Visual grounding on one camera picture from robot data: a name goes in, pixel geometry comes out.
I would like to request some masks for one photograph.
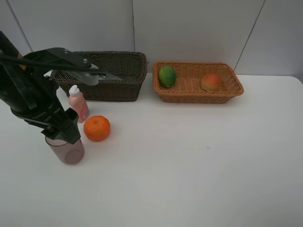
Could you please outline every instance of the tangerine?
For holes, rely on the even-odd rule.
[[[84,134],[92,141],[101,141],[108,137],[110,133],[110,123],[103,116],[93,116],[88,118],[83,126]]]

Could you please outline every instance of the bottle cap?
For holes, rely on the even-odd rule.
[[[77,85],[73,85],[70,90],[69,90],[69,93],[71,96],[73,97],[76,97],[80,94],[80,90],[79,88],[77,87]]]

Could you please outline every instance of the pink cup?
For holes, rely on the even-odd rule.
[[[52,140],[45,137],[46,143],[50,146],[56,156],[65,164],[73,165],[81,161],[84,156],[84,146],[81,139],[74,144],[64,140]]]

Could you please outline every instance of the pink bottle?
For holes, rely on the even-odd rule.
[[[82,123],[89,117],[89,107],[83,97],[82,92],[80,92],[77,85],[73,85],[70,90],[70,97],[68,103],[71,105],[72,109],[77,112],[79,119],[78,122]]]

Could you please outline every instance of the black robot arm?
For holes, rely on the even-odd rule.
[[[97,84],[99,75],[106,73],[63,48],[22,57],[0,31],[0,99],[15,116],[44,129],[45,136],[73,144],[80,138],[78,116],[71,108],[64,111],[56,96],[58,85],[44,77],[49,70],[75,72],[73,75],[89,85]]]

